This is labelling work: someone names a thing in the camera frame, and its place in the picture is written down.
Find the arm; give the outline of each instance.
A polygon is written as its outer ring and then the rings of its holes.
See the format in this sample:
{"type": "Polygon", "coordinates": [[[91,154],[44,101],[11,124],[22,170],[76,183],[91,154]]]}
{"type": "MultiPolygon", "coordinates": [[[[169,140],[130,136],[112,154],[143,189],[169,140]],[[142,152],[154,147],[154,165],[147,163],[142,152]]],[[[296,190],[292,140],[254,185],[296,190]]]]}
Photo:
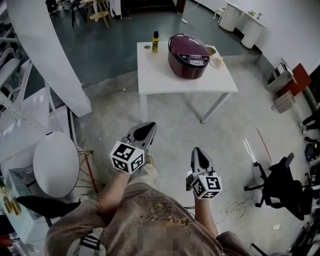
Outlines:
{"type": "Polygon", "coordinates": [[[98,196],[97,201],[103,208],[101,213],[108,218],[106,222],[109,222],[116,213],[129,178],[129,173],[118,171],[111,183],[98,196]]]}
{"type": "Polygon", "coordinates": [[[200,222],[216,238],[219,235],[217,226],[212,218],[209,200],[198,199],[194,195],[195,219],[200,222]]]}
{"type": "Polygon", "coordinates": [[[65,256],[74,240],[90,234],[95,228],[105,227],[120,205],[129,178],[128,173],[117,171],[97,201],[85,200],[53,224],[46,235],[45,254],[65,256]]]}

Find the beige t-shirt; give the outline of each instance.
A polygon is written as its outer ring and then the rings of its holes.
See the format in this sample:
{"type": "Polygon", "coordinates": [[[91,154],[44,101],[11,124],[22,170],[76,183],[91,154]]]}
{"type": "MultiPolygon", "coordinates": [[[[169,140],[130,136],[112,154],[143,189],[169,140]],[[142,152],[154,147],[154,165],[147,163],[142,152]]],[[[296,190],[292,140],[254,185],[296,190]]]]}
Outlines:
{"type": "Polygon", "coordinates": [[[49,230],[47,256],[65,256],[71,243],[103,227],[100,237],[107,255],[249,256],[234,233],[216,239],[177,201],[144,183],[130,185],[107,225],[101,205],[86,200],[49,230]]]}

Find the yellow bottle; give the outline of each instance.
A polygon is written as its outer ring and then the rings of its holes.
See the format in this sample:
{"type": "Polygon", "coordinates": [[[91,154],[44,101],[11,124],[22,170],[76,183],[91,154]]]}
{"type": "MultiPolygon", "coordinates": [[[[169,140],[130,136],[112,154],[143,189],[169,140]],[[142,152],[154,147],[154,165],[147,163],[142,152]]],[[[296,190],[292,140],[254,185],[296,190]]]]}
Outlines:
{"type": "Polygon", "coordinates": [[[10,203],[15,215],[18,216],[21,213],[21,209],[19,207],[19,204],[16,202],[16,199],[15,198],[11,199],[10,203]]]}
{"type": "Polygon", "coordinates": [[[159,32],[154,31],[153,38],[152,38],[152,52],[153,53],[158,52],[158,46],[159,46],[159,32]]]}

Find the sneaker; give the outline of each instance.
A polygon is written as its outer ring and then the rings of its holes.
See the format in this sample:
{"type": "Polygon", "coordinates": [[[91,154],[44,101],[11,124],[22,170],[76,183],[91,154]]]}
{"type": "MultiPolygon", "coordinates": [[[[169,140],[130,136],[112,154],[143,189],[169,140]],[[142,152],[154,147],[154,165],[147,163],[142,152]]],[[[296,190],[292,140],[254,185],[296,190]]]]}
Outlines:
{"type": "Polygon", "coordinates": [[[154,158],[149,154],[146,156],[146,163],[154,166],[154,158]]]}

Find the white pillar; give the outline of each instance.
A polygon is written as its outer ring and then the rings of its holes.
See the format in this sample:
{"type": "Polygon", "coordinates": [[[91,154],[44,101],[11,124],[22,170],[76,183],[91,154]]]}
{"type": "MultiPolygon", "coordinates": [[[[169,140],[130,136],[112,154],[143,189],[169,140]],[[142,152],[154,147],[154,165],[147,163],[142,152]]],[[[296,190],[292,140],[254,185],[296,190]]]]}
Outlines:
{"type": "Polygon", "coordinates": [[[46,1],[9,0],[6,5],[21,45],[44,80],[75,115],[90,113],[90,100],[59,42],[46,1]]]}

